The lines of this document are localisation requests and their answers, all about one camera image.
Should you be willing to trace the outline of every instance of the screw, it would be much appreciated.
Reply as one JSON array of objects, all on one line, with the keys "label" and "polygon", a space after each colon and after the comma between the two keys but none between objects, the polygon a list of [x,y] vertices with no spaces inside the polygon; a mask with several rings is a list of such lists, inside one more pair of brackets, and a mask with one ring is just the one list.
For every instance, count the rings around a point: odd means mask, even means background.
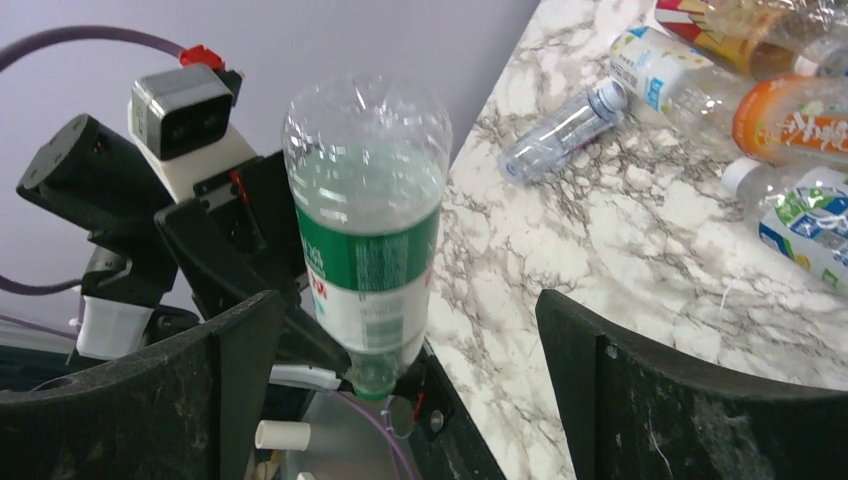
[{"label": "screw", "polygon": [[444,414],[438,410],[434,410],[433,413],[430,414],[430,430],[432,430],[433,433],[439,433],[439,430],[441,430],[444,426]]}]

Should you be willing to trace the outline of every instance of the bottle cap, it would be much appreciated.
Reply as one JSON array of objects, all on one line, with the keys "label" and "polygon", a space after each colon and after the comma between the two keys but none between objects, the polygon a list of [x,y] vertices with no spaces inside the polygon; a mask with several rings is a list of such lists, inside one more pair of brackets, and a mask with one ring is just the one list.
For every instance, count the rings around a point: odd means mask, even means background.
[{"label": "bottle cap", "polygon": [[793,70],[808,77],[842,77],[848,72],[848,42],[825,35],[810,43],[795,59]]},{"label": "bottle cap", "polygon": [[618,40],[618,37],[620,37],[621,35],[621,32],[617,32],[607,36],[607,48],[605,50],[609,51],[609,49],[611,49],[612,46],[615,45],[615,41]]},{"label": "bottle cap", "polygon": [[353,393],[367,402],[379,402],[381,400],[385,400],[392,395],[394,390],[394,383],[392,383],[391,386],[386,387],[384,390],[365,390],[357,387],[356,385],[353,386]]},{"label": "bottle cap", "polygon": [[795,59],[795,65],[792,66],[792,70],[794,70],[798,75],[814,77],[819,71],[819,66],[820,65],[817,62],[814,62],[802,55],[798,55]]},{"label": "bottle cap", "polygon": [[613,112],[627,108],[627,92],[620,83],[611,78],[605,78],[601,81],[601,84],[598,85],[598,94],[604,106]]},{"label": "bottle cap", "polygon": [[762,163],[748,158],[740,157],[735,162],[731,163],[724,169],[721,175],[721,186],[726,188],[730,193],[736,195],[736,190],[742,180],[751,173],[752,170],[761,166]]}]

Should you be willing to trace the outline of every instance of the red connector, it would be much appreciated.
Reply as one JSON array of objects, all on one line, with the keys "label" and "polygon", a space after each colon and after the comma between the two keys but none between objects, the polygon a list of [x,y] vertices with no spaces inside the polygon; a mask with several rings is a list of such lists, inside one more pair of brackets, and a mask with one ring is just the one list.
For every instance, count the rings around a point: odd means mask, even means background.
[{"label": "red connector", "polygon": [[187,67],[196,63],[205,64],[216,72],[223,72],[226,70],[224,60],[222,60],[217,53],[209,50],[203,45],[187,48],[180,52],[180,65]]},{"label": "red connector", "polygon": [[238,190],[239,197],[241,197],[241,201],[244,202],[245,205],[250,203],[250,198],[247,196],[247,190],[244,189],[244,184],[241,183],[241,175],[235,170],[230,172],[230,180],[233,182],[233,185],[236,186],[236,190]]},{"label": "red connector", "polygon": [[424,393],[418,392],[418,403],[415,404],[415,410],[412,411],[412,421],[418,423],[418,414],[421,413],[421,405],[424,403]]}]

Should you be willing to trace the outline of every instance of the clear plastic bottle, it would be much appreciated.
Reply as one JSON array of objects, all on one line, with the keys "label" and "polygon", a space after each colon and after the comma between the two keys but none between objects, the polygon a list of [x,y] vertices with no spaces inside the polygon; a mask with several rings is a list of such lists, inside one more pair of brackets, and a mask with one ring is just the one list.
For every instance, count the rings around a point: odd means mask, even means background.
[{"label": "clear plastic bottle", "polygon": [[389,395],[424,342],[452,139],[430,92],[378,75],[327,80],[286,116],[316,318],[350,352],[363,398]]},{"label": "clear plastic bottle", "polygon": [[722,184],[744,202],[745,224],[763,243],[848,292],[848,174],[740,158]]},{"label": "clear plastic bottle", "polygon": [[627,92],[615,80],[585,89],[498,156],[509,183],[526,184],[565,166],[584,145],[624,118]]},{"label": "clear plastic bottle", "polygon": [[776,165],[848,164],[848,79],[799,75],[754,84],[648,27],[610,51],[613,76],[672,128],[716,155]]},{"label": "clear plastic bottle", "polygon": [[[739,75],[765,80],[795,72],[797,55],[794,52],[772,45],[753,32],[747,38],[716,35],[705,22],[707,10],[707,5],[700,1],[657,0],[654,17],[663,28],[697,48],[716,65]],[[783,18],[782,11],[768,11],[751,21],[761,26],[758,31],[765,33],[769,26]]]},{"label": "clear plastic bottle", "polygon": [[[757,39],[797,55],[800,75],[848,75],[848,11],[831,0],[708,0],[707,24],[726,35]],[[760,21],[763,18],[776,21]]]},{"label": "clear plastic bottle", "polygon": [[742,155],[730,137],[731,125],[753,81],[647,26],[615,40],[610,66],[616,80],[668,118],[677,132],[728,158]]}]

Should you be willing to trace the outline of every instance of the white marble surface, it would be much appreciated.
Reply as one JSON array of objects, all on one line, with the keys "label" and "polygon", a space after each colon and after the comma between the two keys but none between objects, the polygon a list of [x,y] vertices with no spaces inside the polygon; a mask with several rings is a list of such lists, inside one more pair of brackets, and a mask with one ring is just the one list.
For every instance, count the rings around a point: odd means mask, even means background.
[{"label": "white marble surface", "polygon": [[501,180],[501,148],[605,76],[611,37],[650,4],[543,0],[452,169],[429,338],[509,480],[574,478],[543,288],[728,368],[848,389],[845,301],[743,228],[718,180],[732,159],[631,117],[538,185]]}]

